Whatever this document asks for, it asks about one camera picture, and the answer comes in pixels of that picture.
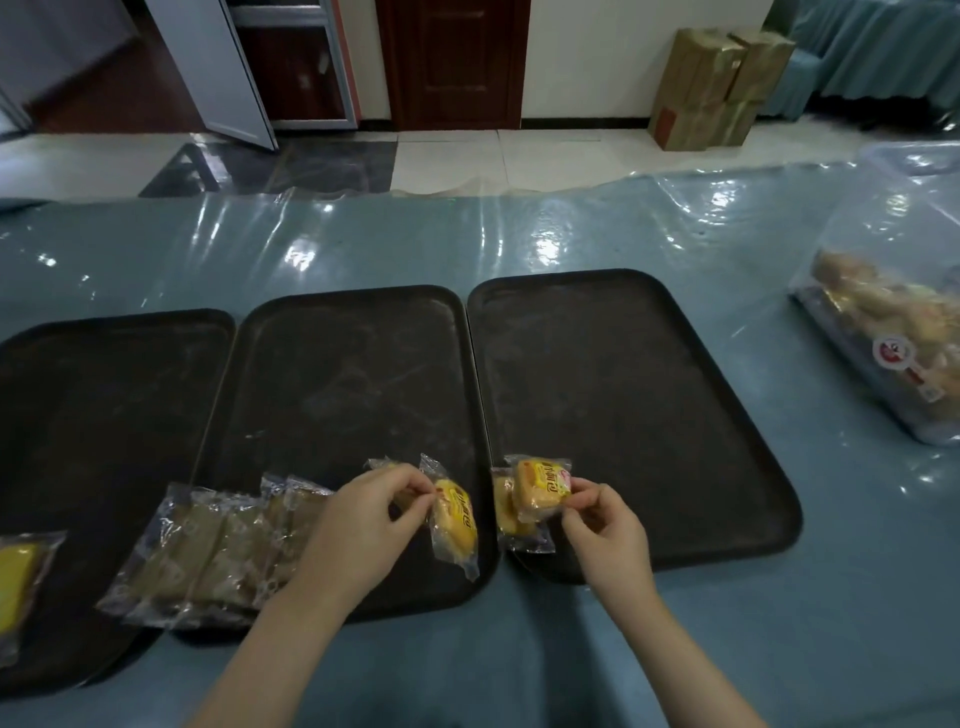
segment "white wall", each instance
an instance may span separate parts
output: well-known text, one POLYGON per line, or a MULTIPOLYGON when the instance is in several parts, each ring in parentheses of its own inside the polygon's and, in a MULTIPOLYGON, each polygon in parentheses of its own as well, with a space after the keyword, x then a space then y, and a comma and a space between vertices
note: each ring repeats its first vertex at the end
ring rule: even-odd
POLYGON ((374 0, 342 0, 340 16, 360 101, 360 118, 389 119, 390 99, 374 0))
POLYGON ((759 27, 772 0, 533 0, 524 118, 649 116, 678 28, 759 27))

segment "metal door frame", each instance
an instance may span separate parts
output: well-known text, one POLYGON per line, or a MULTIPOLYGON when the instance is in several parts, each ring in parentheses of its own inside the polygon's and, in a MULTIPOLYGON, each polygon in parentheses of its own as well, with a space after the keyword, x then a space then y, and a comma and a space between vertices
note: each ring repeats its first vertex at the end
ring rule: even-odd
POLYGON ((337 76, 345 119, 270 119, 278 130, 356 129, 357 114, 353 107, 347 78, 347 65, 336 19, 330 0, 317 0, 317 5, 242 5, 230 8, 237 28, 323 28, 330 46, 330 61, 337 76))

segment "dark floor tile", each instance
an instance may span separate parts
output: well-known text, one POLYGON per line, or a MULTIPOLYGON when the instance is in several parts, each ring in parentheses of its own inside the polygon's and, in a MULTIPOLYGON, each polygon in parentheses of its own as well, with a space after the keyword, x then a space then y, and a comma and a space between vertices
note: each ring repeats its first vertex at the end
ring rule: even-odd
POLYGON ((184 144, 140 197, 190 197, 203 192, 264 192, 279 154, 229 142, 184 144))
POLYGON ((280 152, 270 192, 387 192, 394 176, 396 142, 294 138, 281 141, 280 152))

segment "hand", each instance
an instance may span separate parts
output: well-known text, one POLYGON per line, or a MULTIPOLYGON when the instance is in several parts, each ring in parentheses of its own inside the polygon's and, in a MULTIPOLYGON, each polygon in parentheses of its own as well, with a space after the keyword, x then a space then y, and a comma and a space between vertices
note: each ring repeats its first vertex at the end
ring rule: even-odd
POLYGON ((634 512, 609 485, 574 477, 571 489, 564 501, 564 532, 597 598, 614 620, 624 610, 656 601, 647 534, 634 512))
POLYGON ((353 611, 373 587, 390 573, 403 549, 417 533, 436 489, 412 465, 364 473, 330 496, 300 558, 297 571, 281 591, 309 611, 311 605, 353 611), (409 509, 391 521, 396 493, 418 494, 409 509))

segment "black tray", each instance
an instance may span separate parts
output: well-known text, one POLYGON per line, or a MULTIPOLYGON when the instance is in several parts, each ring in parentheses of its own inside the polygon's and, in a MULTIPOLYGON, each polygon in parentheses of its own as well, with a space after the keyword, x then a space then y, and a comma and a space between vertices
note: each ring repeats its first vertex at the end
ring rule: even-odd
POLYGON ((190 477, 233 339, 194 310, 48 324, 0 345, 0 534, 68 531, 0 695, 80 685, 140 630, 93 605, 190 477))
POLYGON ((352 619, 455 606, 496 565, 467 316, 456 294, 437 286, 291 296, 264 303, 240 327, 194 482, 256 493, 271 472, 338 488, 368 458, 416 464, 421 452, 470 494, 480 578, 471 584, 437 561, 423 529, 352 619))
MULTIPOLYGON (((658 280, 628 270, 490 280, 469 296, 492 456, 573 460, 643 521, 655 569, 779 551, 800 535, 793 488, 658 280)), ((582 574, 558 522, 552 556, 582 574)))

